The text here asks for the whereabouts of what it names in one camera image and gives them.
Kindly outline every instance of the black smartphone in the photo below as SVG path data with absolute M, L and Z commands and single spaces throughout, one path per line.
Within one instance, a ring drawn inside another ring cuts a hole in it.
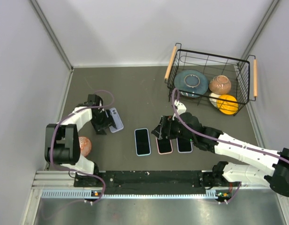
M 150 143 L 148 130 L 146 128 L 135 130 L 135 145 L 137 156 L 148 156 L 150 155 Z
M 159 140 L 158 138 L 156 138 L 156 141 L 159 154 L 162 155 L 172 153 L 171 140 L 165 138 Z
M 190 153 L 193 150 L 192 142 L 182 138 L 177 138 L 177 145 L 179 153 Z

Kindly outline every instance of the metal floor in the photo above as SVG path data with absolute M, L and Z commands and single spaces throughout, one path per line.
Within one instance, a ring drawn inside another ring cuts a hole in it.
M 180 154 L 173 140 L 173 153 L 159 155 L 156 139 L 150 135 L 152 153 L 136 155 L 134 130 L 147 128 L 151 132 L 162 115 L 172 115 L 168 102 L 168 89 L 164 83 L 166 67 L 109 67 L 75 69 L 69 88 L 63 116 L 68 115 L 95 90 L 108 90 L 115 97 L 115 107 L 124 129 L 112 134 L 96 135 L 91 123 L 79 132 L 92 142 L 88 159 L 96 162 L 100 170 L 209 170 L 218 161 L 237 162 L 228 157 L 193 149 L 192 153 Z M 104 105 L 111 101 L 108 94 L 100 94 Z M 187 112 L 197 116 L 200 123 L 214 127 L 251 144 L 257 144 L 246 108 L 236 116 L 228 116 L 209 102 L 197 106 L 182 101 Z
M 88 159 L 100 170 L 210 170 L 218 161 L 237 163 L 228 157 L 193 149 L 192 153 L 174 151 L 159 155 L 154 136 L 150 135 L 152 154 L 138 157 L 135 152 L 134 130 L 154 129 L 162 115 L 172 115 L 168 89 L 164 84 L 166 67 L 118 67 L 75 69 L 64 115 L 87 100 L 95 90 L 114 94 L 114 106 L 120 114 L 124 129 L 115 134 L 96 135 L 90 123 L 79 132 L 92 142 Z M 101 94 L 104 104 L 110 102 Z M 235 117 L 227 116 L 211 106 L 184 102 L 187 111 L 197 116 L 203 125 L 220 129 L 251 144 L 257 144 L 246 108 Z M 217 205 L 215 200 L 102 200 L 98 205 L 75 203 L 50 220 L 46 217 L 64 207 L 71 199 L 41 199 L 36 225 L 283 225 L 285 224 L 277 195 L 271 190 L 242 189 L 229 205 Z
M 42 199 L 39 211 L 49 217 L 72 199 Z M 50 220 L 39 215 L 35 225 L 285 225 L 271 190 L 241 190 L 228 205 L 215 200 L 102 200 L 68 206 Z

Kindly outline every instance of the pink phone case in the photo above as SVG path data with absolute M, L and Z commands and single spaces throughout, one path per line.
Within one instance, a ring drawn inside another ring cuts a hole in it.
M 160 155 L 170 154 L 170 153 L 172 153 L 172 152 L 173 152 L 173 148 L 172 148 L 172 142 L 171 142 L 171 140 L 169 140 L 169 141 L 170 141 L 170 147 L 171 147 L 171 151 L 170 151 L 170 152 L 166 152 L 166 153 L 160 153 L 160 151 L 159 151 L 159 145 L 158 145 L 158 139 L 156 138 L 157 149 L 158 149 L 158 153 L 159 153 Z

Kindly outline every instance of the blue plate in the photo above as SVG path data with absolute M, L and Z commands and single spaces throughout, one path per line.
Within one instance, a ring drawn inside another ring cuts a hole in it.
M 181 91 L 182 95 L 197 98 L 200 94 L 203 95 L 207 92 L 209 82 L 205 75 L 197 70 L 184 70 L 181 73 L 177 74 L 176 78 L 174 79 L 174 86 Z

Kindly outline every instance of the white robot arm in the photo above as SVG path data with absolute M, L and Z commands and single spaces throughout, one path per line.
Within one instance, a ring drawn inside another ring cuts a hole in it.
M 98 95 L 88 95 L 87 102 L 78 105 L 73 110 L 73 115 L 61 123 L 56 139 L 53 140 L 54 163 L 87 174 L 94 173 L 96 164 L 81 154 L 78 131 L 89 121 L 98 135 L 105 135 L 104 129 L 109 126 L 116 128 L 110 111 L 97 107 L 102 105 L 103 100 Z M 47 162 L 50 162 L 50 146 L 56 125 L 49 124 L 46 127 L 44 156 Z
M 152 134 L 159 139 L 183 138 L 190 140 L 200 150 L 225 155 L 244 162 L 248 165 L 220 162 L 215 166 L 217 167 L 215 169 L 216 175 L 220 174 L 228 182 L 264 185 L 281 195 L 289 197 L 289 165 L 278 159 L 278 157 L 282 157 L 289 160 L 289 149 L 284 148 L 282 151 L 268 150 L 237 140 L 218 129 L 202 126 L 195 116 L 186 112 L 186 107 L 179 101 L 175 101 L 174 105 L 179 117 L 188 127 L 204 136 L 212 137 L 214 140 L 191 132 L 176 118 L 176 115 L 162 116 L 159 125 L 152 131 Z

